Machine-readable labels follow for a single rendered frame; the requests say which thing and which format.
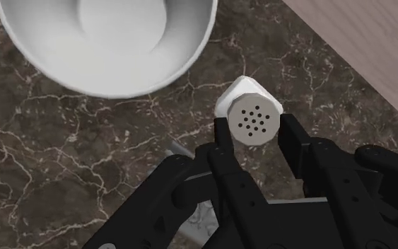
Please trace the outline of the white bowl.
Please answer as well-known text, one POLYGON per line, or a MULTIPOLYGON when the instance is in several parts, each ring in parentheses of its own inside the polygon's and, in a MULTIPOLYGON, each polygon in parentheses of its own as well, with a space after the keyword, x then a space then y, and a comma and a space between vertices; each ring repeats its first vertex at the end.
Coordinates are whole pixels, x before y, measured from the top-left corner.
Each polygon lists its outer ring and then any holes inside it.
POLYGON ((133 98, 183 75, 205 48, 218 0, 0 0, 0 20, 47 78, 133 98))

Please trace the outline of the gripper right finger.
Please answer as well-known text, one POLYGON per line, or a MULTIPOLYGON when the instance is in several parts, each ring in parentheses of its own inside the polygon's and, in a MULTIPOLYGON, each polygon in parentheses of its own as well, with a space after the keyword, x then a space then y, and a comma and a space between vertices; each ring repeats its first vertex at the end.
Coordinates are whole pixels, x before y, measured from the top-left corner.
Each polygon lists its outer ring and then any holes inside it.
POLYGON ((344 249, 398 249, 398 154, 367 144, 352 154, 280 117, 279 148, 304 192, 325 196, 344 249))

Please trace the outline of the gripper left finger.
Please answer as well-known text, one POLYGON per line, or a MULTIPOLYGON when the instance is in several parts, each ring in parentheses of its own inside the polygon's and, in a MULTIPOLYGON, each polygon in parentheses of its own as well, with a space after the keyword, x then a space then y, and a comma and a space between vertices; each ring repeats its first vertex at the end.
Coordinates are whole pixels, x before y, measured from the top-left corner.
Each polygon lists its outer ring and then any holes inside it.
POLYGON ((168 249, 197 205, 211 201, 218 228, 203 249, 270 249, 268 203, 234 156, 225 118, 195 157, 165 158, 82 249, 168 249))

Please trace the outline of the white salt shaker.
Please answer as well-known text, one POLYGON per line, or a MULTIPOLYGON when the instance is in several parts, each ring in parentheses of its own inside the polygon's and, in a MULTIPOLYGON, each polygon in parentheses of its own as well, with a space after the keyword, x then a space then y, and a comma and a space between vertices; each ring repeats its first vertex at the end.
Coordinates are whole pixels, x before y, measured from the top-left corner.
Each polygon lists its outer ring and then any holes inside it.
POLYGON ((239 76, 216 101, 214 115, 225 117, 233 137, 247 146, 271 141, 280 127, 283 106, 260 83, 239 76))

